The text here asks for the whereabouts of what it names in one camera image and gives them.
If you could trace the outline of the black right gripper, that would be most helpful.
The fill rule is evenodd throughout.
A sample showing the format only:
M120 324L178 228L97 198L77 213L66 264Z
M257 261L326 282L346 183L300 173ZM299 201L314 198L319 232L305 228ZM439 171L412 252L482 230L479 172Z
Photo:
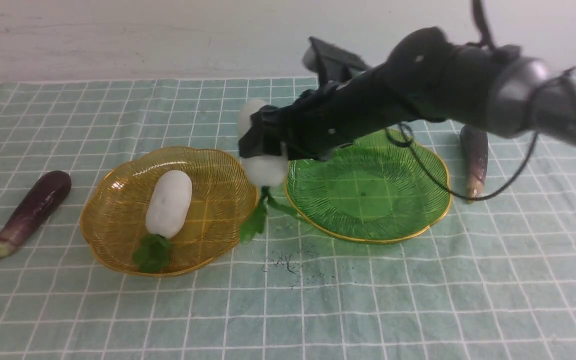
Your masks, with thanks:
M292 105L262 105L238 124L238 155L326 160L336 148L418 117L412 103L387 86L386 69L375 67Z

